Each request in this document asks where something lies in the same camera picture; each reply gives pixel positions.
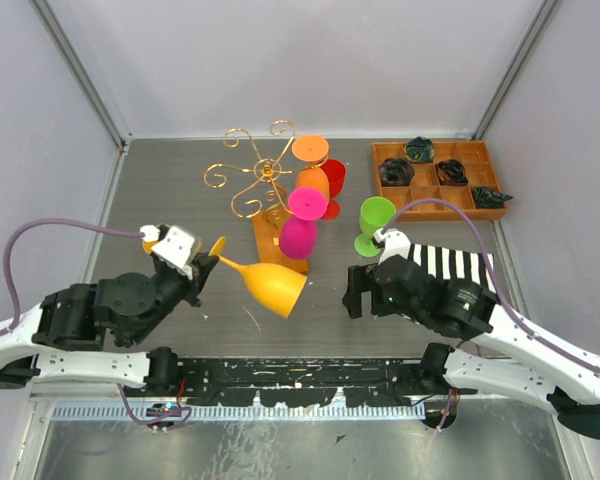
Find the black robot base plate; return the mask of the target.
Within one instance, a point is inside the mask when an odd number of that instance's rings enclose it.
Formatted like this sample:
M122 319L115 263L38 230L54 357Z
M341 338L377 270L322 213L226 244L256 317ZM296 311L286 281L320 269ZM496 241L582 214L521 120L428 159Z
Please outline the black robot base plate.
M190 406L324 407L338 394L345 406L413 406L448 387L400 358L185 358L162 383L126 387L130 398L180 397Z

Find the gold wire wine glass rack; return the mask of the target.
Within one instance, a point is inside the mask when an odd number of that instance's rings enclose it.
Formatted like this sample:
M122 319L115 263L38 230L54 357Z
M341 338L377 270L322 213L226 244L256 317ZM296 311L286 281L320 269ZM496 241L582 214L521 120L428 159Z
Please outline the gold wire wine glass rack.
M280 180L294 173L292 169L283 167L282 159L296 139L297 130L289 120L276 120L269 126L269 133L274 137L287 138L281 152L273 157L261 153L256 140L247 129L227 130L222 138L223 145L235 149L242 139L248 140L255 154L255 163L247 167L215 163L206 169L204 182L210 188L221 189L228 182L225 174L227 170L249 175L251 178L249 185L236 192L231 198L232 213L238 218L251 221L258 258L261 262L279 264L306 275L309 272L308 262L290 259L280 249L282 227L291 217L287 207L288 194Z

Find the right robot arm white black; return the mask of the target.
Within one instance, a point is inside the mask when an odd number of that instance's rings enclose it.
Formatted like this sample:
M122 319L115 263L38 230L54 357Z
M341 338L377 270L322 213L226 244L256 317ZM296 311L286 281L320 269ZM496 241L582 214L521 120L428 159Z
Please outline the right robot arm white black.
M447 387L495 393L534 405L569 430L600 440L600 355L539 327L488 287L446 268L428 268L401 255L351 266L342 303L362 314L363 293L373 314L398 315L436 334L494 350L511 363L480 360L434 344L422 357L424 390Z

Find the magenta plastic wine glass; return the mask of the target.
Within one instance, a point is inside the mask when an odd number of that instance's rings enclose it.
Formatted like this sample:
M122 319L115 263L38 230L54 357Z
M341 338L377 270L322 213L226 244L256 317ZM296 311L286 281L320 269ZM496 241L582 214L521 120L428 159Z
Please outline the magenta plastic wine glass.
M316 221L326 213L328 200L313 187L295 188L289 196L291 216L284 223L280 236L281 252L293 260L308 258L317 242Z

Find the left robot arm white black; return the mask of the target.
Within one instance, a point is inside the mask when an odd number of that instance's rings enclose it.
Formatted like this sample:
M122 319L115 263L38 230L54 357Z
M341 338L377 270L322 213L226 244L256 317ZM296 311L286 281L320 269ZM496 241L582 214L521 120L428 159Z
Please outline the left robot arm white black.
M0 390L29 382L120 384L158 396L180 384L179 357L168 347L134 349L182 302L200 305L219 259L198 253L191 277L154 262L148 277L129 272L96 283L78 283L46 296L17 326L0 322Z

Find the orange plastic wine glass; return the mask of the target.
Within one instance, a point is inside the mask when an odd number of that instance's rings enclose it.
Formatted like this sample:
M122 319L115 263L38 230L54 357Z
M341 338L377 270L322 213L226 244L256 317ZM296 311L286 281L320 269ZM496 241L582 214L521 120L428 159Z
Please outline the orange plastic wine glass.
M320 135L304 135L292 145L295 158L304 163L296 176L296 187L311 187L329 199L329 182L321 165L327 160L328 141Z

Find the yellow wine glass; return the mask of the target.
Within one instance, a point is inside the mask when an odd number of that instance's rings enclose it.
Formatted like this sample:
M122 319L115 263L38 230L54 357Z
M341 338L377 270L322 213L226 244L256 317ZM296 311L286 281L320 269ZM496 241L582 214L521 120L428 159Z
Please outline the yellow wine glass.
M144 243L142 244L142 246L143 246L143 250L144 250L146 253L150 254L150 253L152 252L152 249L153 249L153 246L154 246L154 245L155 245L155 243L154 243L154 242L144 242Z
M296 306L308 278L275 263L239 264L222 255L226 238L221 236L210 254L238 272L251 296L263 307L288 319Z

